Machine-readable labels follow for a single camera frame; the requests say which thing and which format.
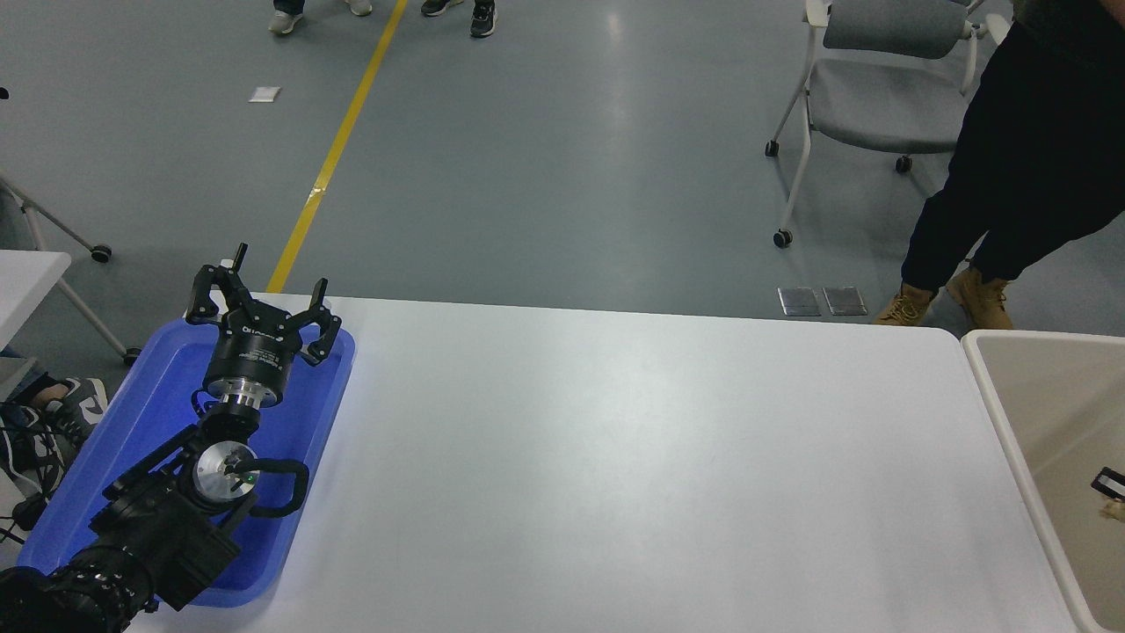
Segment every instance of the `white table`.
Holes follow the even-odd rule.
[[[16,336],[70,261],[65,252],[0,250],[0,347]]]
[[[333,305],[358,354],[280,580],[130,631],[1074,630],[943,332]]]

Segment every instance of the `shoe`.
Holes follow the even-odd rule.
[[[371,0],[344,0],[348,2],[348,8],[351,9],[354,16],[370,16],[371,15]]]
[[[422,15],[428,18],[435,18],[446,12],[446,9],[465,2],[465,0],[425,0],[422,2]]]
[[[917,326],[921,324],[936,292],[902,283],[899,293],[875,316],[876,326]]]
[[[3,447],[0,449],[0,471],[25,495],[50,497],[58,487],[75,451],[44,424],[43,416],[30,407],[19,407],[16,417],[8,412]]]
[[[303,17],[305,17],[305,13],[290,16],[285,11],[273,11],[273,18],[270,19],[270,33],[273,35],[289,35],[292,33],[292,27],[297,26],[297,21]]]
[[[981,271],[971,264],[961,273],[950,279],[945,289],[950,291],[953,300],[965,308],[969,320],[973,328],[981,331],[1011,331],[1011,319],[1008,318],[1008,310],[1004,307],[1004,301],[1008,297],[1004,296],[1004,288],[1009,283],[1007,279],[992,279],[981,282]]]
[[[472,25],[469,26],[469,35],[472,37],[488,37],[496,30],[496,4],[478,2],[472,9]]]
[[[65,385],[70,388],[66,396],[44,407],[44,423],[63,434],[76,452],[106,415],[109,399],[98,379],[66,379]]]

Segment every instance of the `beige container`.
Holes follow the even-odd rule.
[[[1125,340],[976,332],[962,346],[1076,624],[1125,632],[1125,523],[1090,488],[1102,467],[1125,473]]]

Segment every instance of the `gray floor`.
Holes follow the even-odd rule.
[[[902,177],[894,156],[814,137],[796,242],[771,242],[796,120],[780,162],[762,146],[803,61],[799,0],[500,0],[484,40],[471,3],[426,19],[420,1],[287,291],[325,275],[338,295],[765,319],[784,318],[778,286],[854,284],[873,311],[893,293],[947,155]],[[198,266],[238,241],[243,278],[266,287],[393,8],[309,0],[276,38],[264,0],[0,4],[0,172],[114,246],[102,265],[50,234],[127,345],[177,319]],[[256,85],[278,101],[248,103]],[[27,245],[0,201],[0,247]],[[1118,220],[1029,269],[1008,292],[1017,326],[1125,336],[1123,237]],[[928,325],[965,332],[946,298]],[[57,291],[15,343],[60,376],[125,374]]]

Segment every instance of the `tan boot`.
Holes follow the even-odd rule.
[[[973,327],[981,331],[1011,331],[1011,319],[1004,308],[1004,288],[1007,279],[992,279],[981,282],[981,271],[970,265],[960,274],[950,279],[945,289],[950,290],[953,300],[961,304],[969,314]]]
[[[879,316],[875,316],[875,320],[872,323],[876,326],[917,326],[921,324],[922,316],[929,309],[934,293],[902,283],[899,293],[894,295],[891,302],[879,313]]]

